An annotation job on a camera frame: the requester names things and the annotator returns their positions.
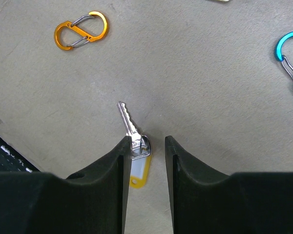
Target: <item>key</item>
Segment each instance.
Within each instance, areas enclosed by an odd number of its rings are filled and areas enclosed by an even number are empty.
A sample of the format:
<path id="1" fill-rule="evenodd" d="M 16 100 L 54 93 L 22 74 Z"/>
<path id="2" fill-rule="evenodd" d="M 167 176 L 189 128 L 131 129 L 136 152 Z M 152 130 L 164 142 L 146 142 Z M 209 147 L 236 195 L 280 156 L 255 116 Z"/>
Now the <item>key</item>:
<path id="1" fill-rule="evenodd" d="M 131 137 L 133 159 L 149 156 L 151 154 L 151 148 L 148 138 L 144 135 L 141 135 L 136 126 L 130 120 L 130 115 L 127 111 L 125 103 L 119 101 L 117 106 L 126 127 L 126 135 Z"/>

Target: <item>blue carabiner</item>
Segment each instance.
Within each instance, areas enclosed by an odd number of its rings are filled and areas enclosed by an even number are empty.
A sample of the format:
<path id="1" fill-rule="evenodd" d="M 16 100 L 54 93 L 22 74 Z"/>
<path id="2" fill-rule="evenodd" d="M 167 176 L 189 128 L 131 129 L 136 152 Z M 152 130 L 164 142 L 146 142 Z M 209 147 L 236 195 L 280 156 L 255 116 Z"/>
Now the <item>blue carabiner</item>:
<path id="1" fill-rule="evenodd" d="M 282 46 L 283 44 L 286 42 L 287 39 L 290 39 L 293 37 L 293 32 L 288 33 L 287 35 L 285 35 L 283 38 L 281 38 L 279 40 L 279 42 L 277 43 L 276 47 L 275 47 L 275 57 L 278 61 L 281 62 L 283 68 L 286 70 L 286 72 L 291 76 L 291 78 L 293 79 L 293 75 L 291 74 L 291 72 L 288 70 L 288 68 L 285 66 L 284 61 L 286 62 L 287 66 L 293 71 L 293 66 L 290 64 L 290 62 L 288 61 L 287 57 L 284 56 L 282 54 Z"/>

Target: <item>concrete floor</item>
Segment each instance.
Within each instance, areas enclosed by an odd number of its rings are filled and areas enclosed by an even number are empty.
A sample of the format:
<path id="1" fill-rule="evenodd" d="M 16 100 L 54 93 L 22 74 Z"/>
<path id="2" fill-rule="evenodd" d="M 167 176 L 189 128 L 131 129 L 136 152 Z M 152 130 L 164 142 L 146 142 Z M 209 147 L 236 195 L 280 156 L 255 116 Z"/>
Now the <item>concrete floor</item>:
<path id="1" fill-rule="evenodd" d="M 60 50 L 56 26 L 93 10 L 108 36 Z M 293 83 L 273 56 L 290 31 L 293 0 L 0 0 L 0 136 L 66 177 L 123 138 L 125 102 L 154 150 L 126 233 L 171 234 L 165 136 L 227 174 L 293 171 Z M 283 51 L 293 63 L 293 39 Z"/>

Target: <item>key tag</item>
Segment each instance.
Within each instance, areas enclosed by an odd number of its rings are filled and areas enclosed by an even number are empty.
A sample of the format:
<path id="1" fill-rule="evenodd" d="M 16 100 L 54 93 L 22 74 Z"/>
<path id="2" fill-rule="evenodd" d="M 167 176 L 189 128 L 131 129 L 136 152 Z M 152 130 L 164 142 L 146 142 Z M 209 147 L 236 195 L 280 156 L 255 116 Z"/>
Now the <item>key tag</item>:
<path id="1" fill-rule="evenodd" d="M 96 37 L 92 36 L 91 34 L 85 32 L 84 30 L 82 30 L 81 28 L 76 26 L 77 24 L 81 23 L 82 21 L 84 21 L 86 19 L 94 19 L 95 17 L 100 17 L 103 20 L 103 24 L 104 24 L 103 31 L 101 32 L 100 35 L 98 35 Z M 82 36 L 82 38 L 72 44 L 63 45 L 61 43 L 61 32 L 64 28 L 68 28 L 68 29 L 74 31 L 75 33 Z M 104 17 L 104 15 L 98 11 L 91 11 L 91 12 L 89 12 L 88 15 L 81 16 L 78 20 L 74 21 L 73 23 L 70 21 L 66 21 L 64 23 L 59 24 L 54 31 L 54 41 L 60 49 L 72 50 L 73 48 L 78 48 L 83 45 L 86 45 L 89 42 L 101 40 L 102 38 L 104 38 L 107 35 L 107 32 L 108 32 L 108 25 L 107 25 L 107 21 L 106 21 L 106 18 Z"/>
<path id="2" fill-rule="evenodd" d="M 287 57 L 285 55 L 282 54 L 282 46 L 285 43 L 285 41 L 287 39 L 290 39 L 293 37 L 293 32 L 288 33 L 287 35 L 285 35 L 283 38 L 281 38 L 279 40 L 279 42 L 277 43 L 277 46 L 275 48 L 275 56 L 277 58 L 278 61 L 281 62 L 282 67 L 286 70 L 286 72 L 290 75 L 290 77 L 293 80 L 293 75 L 290 72 L 290 70 L 293 72 L 293 66 L 290 64 L 289 60 L 287 59 Z"/>
<path id="3" fill-rule="evenodd" d="M 129 185 L 132 188 L 142 188 L 147 182 L 147 175 L 151 164 L 151 144 L 147 136 L 139 133 L 130 119 L 125 103 L 118 102 L 117 107 L 125 124 L 127 136 L 131 137 L 131 172 Z"/>

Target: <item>key blade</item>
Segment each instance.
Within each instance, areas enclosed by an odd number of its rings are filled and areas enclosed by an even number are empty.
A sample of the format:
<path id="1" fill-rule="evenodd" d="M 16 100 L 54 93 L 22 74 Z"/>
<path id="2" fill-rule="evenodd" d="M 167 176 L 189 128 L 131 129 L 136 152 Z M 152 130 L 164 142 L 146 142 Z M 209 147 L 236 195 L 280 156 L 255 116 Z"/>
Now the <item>key blade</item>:
<path id="1" fill-rule="evenodd" d="M 117 103 L 117 107 L 121 113 L 121 116 L 122 116 L 124 125 L 126 127 L 128 136 L 131 136 L 132 138 L 134 138 L 134 139 L 132 139 L 132 141 L 137 140 L 138 138 L 141 139 L 141 136 L 139 137 L 140 134 L 138 133 L 137 128 L 130 120 L 130 115 L 127 111 L 127 108 L 125 107 L 125 103 L 119 101 Z"/>

